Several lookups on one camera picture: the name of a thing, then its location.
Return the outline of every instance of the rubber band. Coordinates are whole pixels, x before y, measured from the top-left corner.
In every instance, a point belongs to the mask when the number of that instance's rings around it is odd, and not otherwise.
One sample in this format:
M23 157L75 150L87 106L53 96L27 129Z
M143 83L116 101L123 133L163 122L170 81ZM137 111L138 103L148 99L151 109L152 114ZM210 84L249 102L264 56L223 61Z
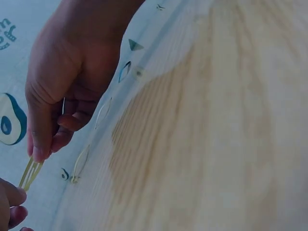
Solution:
M108 109L107 109L107 112L106 112L106 115L104 116L103 119L105 119L105 117L107 116L108 112L109 112L109 108L110 108L110 104L111 104L111 100L112 98L110 99L109 101L109 106L108 106ZM80 178L79 175L82 173L87 161L88 161L88 157L89 157L89 152L90 152L90 143L92 142L92 139L94 137L94 134L95 134L95 131L97 129L97 125L98 125L98 122L99 122L99 117L100 117L100 114L104 108L105 104L100 108L99 112L98 112L98 115L97 115L97 119L96 119L96 123L95 123L95 128L91 134L91 139L89 141L89 144L86 146L86 148L84 150L81 151L81 153L79 154L76 162L75 162L75 166L74 166L74 171L73 171L73 176L71 177L71 183L73 184L76 184L78 182L78 179ZM76 174L77 172L77 166L78 166L78 163L79 163L79 160L80 158L82 157L82 155L86 153L86 160L83 164L83 166L81 167L81 170L79 171L78 175ZM41 170L42 166L43 166L43 163L37 163L37 162L34 162L33 160L33 157L30 158L27 166L26 166L26 169L24 171L24 174L20 180L20 183L19 183L19 187L20 188L23 188L26 192L29 190L31 184L33 183L33 181L35 180L35 178L37 177L37 175L39 174L39 171Z
M111 100L112 100L112 98L110 98L110 100L109 100L109 102L108 102L108 109L107 109L107 112L106 112L106 114L105 114L105 116L103 117L102 120L104 120L104 119L106 118L106 116L107 116L107 114L108 114L108 112L109 112L110 105L111 105ZM92 131L92 133L91 133L91 135L90 135L89 143L88 143L88 145L86 145L86 148L84 148L84 149L80 152L80 154L79 154L79 156L78 156L78 158L77 158L77 160L76 160L76 162L75 162L75 166L74 166L74 170L73 170L73 176L71 177L71 180L70 180L72 184L78 183L78 180L80 179L80 174L82 173L82 171L83 171L83 169L84 169L84 167L85 167L85 165L86 165L86 163L87 163L87 161L88 161L88 157L89 157L89 153L90 153L90 144L92 143L92 140L93 140L93 138L94 138L96 129L97 129L98 124L99 124L100 115L101 115L102 110L103 110L103 108L104 108L105 106L106 106L106 104L104 104L104 105L100 108L100 110L99 110L99 112L98 112L98 115L97 115L97 118L96 118L94 130ZM81 157L83 156L84 153L86 153L86 160L85 160L83 166L81 167L81 170L79 171L79 173L76 174L78 163L79 163L79 161L80 161L80 159L81 159Z
M24 171L24 174L20 180L19 187L23 188L27 192L30 188L30 185L37 177L42 166L43 163L34 162L33 158L31 157Z

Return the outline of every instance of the wooden surface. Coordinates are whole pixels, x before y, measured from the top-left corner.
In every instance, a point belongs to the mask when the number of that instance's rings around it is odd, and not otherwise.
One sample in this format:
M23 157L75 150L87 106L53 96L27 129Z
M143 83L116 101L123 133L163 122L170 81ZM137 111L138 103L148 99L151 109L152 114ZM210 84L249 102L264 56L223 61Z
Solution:
M307 230L308 1L169 4L52 230Z

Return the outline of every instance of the green triangle print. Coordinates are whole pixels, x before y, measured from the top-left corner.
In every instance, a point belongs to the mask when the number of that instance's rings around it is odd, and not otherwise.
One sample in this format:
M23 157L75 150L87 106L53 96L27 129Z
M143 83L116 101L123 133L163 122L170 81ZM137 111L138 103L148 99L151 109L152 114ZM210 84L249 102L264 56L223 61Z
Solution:
M142 45L140 45L139 43L129 39L129 46L130 46L130 49L132 51L138 51L138 50L142 50L144 47Z

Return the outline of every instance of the skin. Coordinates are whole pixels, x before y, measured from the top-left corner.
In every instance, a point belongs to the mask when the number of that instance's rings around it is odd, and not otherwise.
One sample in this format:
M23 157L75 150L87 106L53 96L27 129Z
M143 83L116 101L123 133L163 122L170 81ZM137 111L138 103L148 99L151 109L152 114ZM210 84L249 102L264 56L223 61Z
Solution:
M26 197L24 190L18 189L0 178L0 231L12 229L26 218L28 211L21 206ZM24 227L21 231L33 230Z
M118 65L124 32L143 2L63 0L49 18L32 47L25 86L27 152L36 162L68 145L90 121ZM0 179L0 231L26 218L20 206L25 200L23 191Z

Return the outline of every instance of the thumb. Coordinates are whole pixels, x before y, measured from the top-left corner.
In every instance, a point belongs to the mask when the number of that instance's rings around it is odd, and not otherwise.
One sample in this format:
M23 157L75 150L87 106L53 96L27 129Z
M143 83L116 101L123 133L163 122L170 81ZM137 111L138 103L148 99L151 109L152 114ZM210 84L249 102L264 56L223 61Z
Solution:
M16 188L11 183L0 178L0 186L4 189L10 207L19 206L26 200L26 193L23 189Z
M51 105L44 102L34 89L26 84L28 103L28 151L34 161L42 162L50 155L52 141Z

